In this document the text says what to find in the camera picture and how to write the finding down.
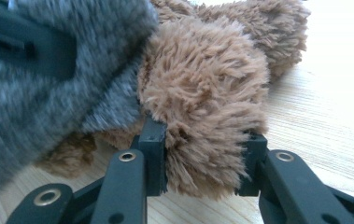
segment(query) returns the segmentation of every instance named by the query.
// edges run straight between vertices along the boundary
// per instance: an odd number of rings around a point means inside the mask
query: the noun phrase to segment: screw hole
[[[119,156],[119,160],[121,161],[133,161],[136,155],[132,152],[126,152]]]
[[[281,161],[293,161],[294,158],[290,153],[287,152],[278,152],[276,157]]]
[[[329,224],[339,224],[340,223],[336,217],[333,217],[329,214],[322,214],[321,217],[326,223],[329,223]]]
[[[34,204],[37,206],[46,206],[54,203],[61,197],[59,189],[47,189],[38,194],[34,199]]]
[[[109,224],[119,224],[124,220],[124,215],[122,213],[116,213],[110,216]]]

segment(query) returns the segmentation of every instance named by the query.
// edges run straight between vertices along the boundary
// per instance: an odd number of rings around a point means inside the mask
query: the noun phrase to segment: black plastic bracket
[[[66,223],[72,189],[64,184],[48,184],[29,193],[10,215],[7,224]]]
[[[147,116],[138,140],[138,148],[144,153],[148,171],[147,196],[160,196],[167,192],[165,175],[165,133],[167,127]]]
[[[37,24],[0,4],[0,59],[67,80],[75,73],[77,41],[70,35]]]
[[[91,223],[147,223],[144,154],[129,149],[115,154],[106,171]]]
[[[153,194],[164,190],[159,185],[164,183],[160,181],[163,171],[149,168],[149,164],[155,164],[152,167],[164,164],[161,152],[164,135],[161,124],[148,120],[143,137],[136,136],[131,149],[113,156],[104,178],[77,191],[73,197],[66,185],[36,189],[21,202],[7,224],[147,223],[148,189],[152,188]],[[149,148],[141,150],[145,145],[140,144],[141,139]],[[236,191],[244,196],[255,196],[260,191],[259,207],[264,223],[354,224],[354,197],[323,185],[298,155],[285,150],[270,151],[266,144],[262,135],[253,135],[247,142],[244,155],[249,160],[246,162],[251,178],[242,178],[242,188]],[[153,182],[149,182],[150,172]],[[51,200],[55,194],[43,192],[55,188],[63,195],[57,203],[46,206],[33,203],[41,194],[41,201]]]
[[[265,223],[354,223],[354,216],[298,155],[271,150],[261,173],[259,206]]]

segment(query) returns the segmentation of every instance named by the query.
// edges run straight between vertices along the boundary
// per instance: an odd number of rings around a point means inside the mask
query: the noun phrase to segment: gray plush toy
[[[0,189],[72,132],[135,122],[140,52],[158,25],[147,0],[11,0],[9,10],[75,37],[78,55],[63,82],[0,60]]]

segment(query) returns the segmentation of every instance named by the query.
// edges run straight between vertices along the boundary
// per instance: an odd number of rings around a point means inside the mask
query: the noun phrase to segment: wood grain
[[[271,87],[266,137],[271,149],[299,154],[324,183],[354,195],[354,1],[305,4],[312,10],[308,51]],[[97,151],[91,170],[75,180],[28,167],[0,194],[0,223],[39,186],[59,182],[77,190],[91,183],[103,175],[110,156]],[[212,202],[173,192],[149,199],[148,218],[149,223],[262,223],[257,198]]]

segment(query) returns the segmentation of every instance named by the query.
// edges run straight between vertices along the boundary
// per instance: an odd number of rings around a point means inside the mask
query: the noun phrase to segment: wooden table
[[[271,149],[297,153],[325,184],[354,195],[354,1],[305,4],[312,10],[308,51],[271,87],[270,131],[265,136]],[[28,167],[0,194],[0,223],[39,186],[61,182],[76,190],[101,177],[110,156],[109,150],[100,149],[91,170],[76,180]],[[256,198],[235,196],[212,202],[173,192],[149,198],[148,219],[149,223],[262,223]]]

